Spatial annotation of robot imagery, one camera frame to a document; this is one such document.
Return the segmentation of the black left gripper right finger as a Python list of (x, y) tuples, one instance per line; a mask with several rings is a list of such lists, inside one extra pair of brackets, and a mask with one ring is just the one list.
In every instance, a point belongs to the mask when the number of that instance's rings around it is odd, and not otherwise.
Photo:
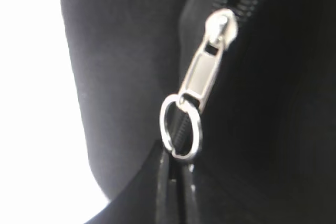
[(183, 214), (184, 223), (201, 223), (196, 197), (196, 185), (194, 183), (194, 164), (187, 164), (182, 167), (183, 187)]

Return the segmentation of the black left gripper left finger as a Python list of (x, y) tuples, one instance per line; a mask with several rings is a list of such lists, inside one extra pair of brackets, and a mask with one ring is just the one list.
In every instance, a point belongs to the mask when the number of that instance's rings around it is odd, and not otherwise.
[(169, 154), (166, 151), (162, 151), (159, 161), (156, 183), (155, 223), (175, 223), (175, 210), (172, 204), (174, 187), (171, 185)]

